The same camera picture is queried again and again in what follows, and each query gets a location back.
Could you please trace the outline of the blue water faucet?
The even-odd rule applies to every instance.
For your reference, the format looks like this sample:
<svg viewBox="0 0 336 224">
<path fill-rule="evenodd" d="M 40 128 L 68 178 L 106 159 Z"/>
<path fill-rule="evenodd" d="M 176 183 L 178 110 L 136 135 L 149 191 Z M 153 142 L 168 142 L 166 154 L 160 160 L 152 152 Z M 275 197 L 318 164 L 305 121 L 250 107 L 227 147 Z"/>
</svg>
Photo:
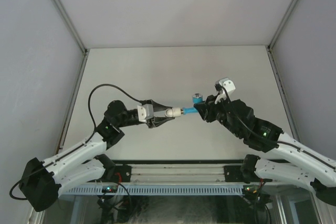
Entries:
<svg viewBox="0 0 336 224">
<path fill-rule="evenodd" d="M 182 114 L 187 115 L 187 114 L 193 114 L 193 113 L 198 113 L 198 111 L 194 108 L 195 104 L 203 102 L 203 95 L 200 93 L 195 93 L 192 95 L 192 105 L 186 108 L 182 108 Z"/>
</svg>

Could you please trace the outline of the white pipe elbow fitting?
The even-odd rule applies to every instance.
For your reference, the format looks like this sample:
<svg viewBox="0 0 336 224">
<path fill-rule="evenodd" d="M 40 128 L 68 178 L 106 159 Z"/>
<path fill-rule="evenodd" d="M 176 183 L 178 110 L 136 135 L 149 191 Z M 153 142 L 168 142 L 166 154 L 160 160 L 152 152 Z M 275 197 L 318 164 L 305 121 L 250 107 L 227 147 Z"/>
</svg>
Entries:
<svg viewBox="0 0 336 224">
<path fill-rule="evenodd" d="M 177 118 L 183 115 L 183 109 L 181 108 L 168 108 L 165 110 L 165 116 L 167 118 Z"/>
</svg>

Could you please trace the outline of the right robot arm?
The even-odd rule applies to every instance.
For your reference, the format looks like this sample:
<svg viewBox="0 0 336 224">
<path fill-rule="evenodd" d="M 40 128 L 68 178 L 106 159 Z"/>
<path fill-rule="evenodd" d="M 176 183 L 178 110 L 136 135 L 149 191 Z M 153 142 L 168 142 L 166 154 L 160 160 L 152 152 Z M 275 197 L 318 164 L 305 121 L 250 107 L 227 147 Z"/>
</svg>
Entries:
<svg viewBox="0 0 336 224">
<path fill-rule="evenodd" d="M 286 164 L 247 155 L 241 167 L 242 178 L 279 180 L 304 188 L 322 202 L 335 205 L 335 160 L 301 144 L 282 128 L 255 117 L 254 111 L 241 100 L 221 99 L 210 95 L 194 104 L 203 121 L 218 121 L 249 148 L 269 153 Z"/>
</svg>

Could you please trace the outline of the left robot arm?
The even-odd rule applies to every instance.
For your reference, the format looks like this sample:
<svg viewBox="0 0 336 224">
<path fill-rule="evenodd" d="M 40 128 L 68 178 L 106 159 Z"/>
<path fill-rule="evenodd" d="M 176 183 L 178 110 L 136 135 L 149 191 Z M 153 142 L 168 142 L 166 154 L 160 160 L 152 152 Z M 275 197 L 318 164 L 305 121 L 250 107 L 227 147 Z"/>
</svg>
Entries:
<svg viewBox="0 0 336 224">
<path fill-rule="evenodd" d="M 104 154 L 123 137 L 122 127 L 146 124 L 158 127 L 172 120 L 173 108 L 145 100 L 128 110 L 120 100 L 112 101 L 102 122 L 86 139 L 60 154 L 27 162 L 17 186 L 36 212 L 44 211 L 66 191 L 91 180 L 113 180 L 113 163 Z"/>
</svg>

